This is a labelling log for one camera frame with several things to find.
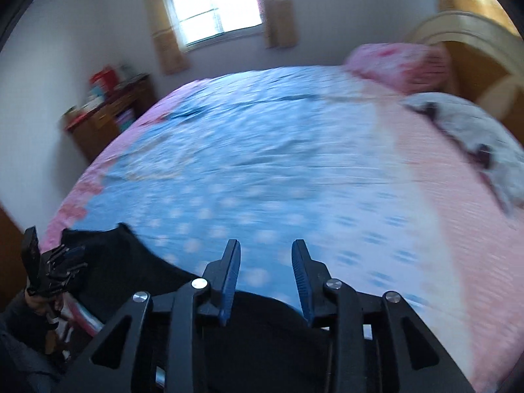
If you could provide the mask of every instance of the wooden door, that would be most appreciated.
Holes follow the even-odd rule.
[[[0,207],[0,311],[26,284],[20,258],[22,232]]]

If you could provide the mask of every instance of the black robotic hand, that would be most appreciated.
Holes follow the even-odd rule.
[[[84,257],[84,247],[70,249],[64,245],[41,255],[36,228],[27,229],[22,241],[22,262],[29,279],[27,293],[51,298],[68,291],[73,280],[87,267]]]

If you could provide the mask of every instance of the blue bedspread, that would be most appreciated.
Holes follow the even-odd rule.
[[[423,312],[423,273],[372,99],[338,67],[211,80],[119,158],[74,228],[124,222],[201,274],[240,241],[237,288],[300,308],[291,244],[355,289],[398,290]]]

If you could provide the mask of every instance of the white wall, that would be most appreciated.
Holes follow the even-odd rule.
[[[356,46],[402,40],[435,13],[434,0],[293,0],[300,34],[291,49],[266,49],[261,35],[189,52],[191,68],[163,76],[143,0],[106,0],[113,35],[124,59],[152,73],[160,96],[198,78],[283,65],[335,65]]]
[[[87,166],[60,117],[84,102],[93,73],[120,60],[98,1],[36,0],[0,53],[0,202],[41,235]]]

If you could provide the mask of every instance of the person's hand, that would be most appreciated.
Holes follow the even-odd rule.
[[[29,295],[26,290],[24,291],[24,298],[26,300],[27,306],[38,315],[45,315],[51,305],[57,312],[60,312],[64,306],[63,294],[46,298],[40,295]]]

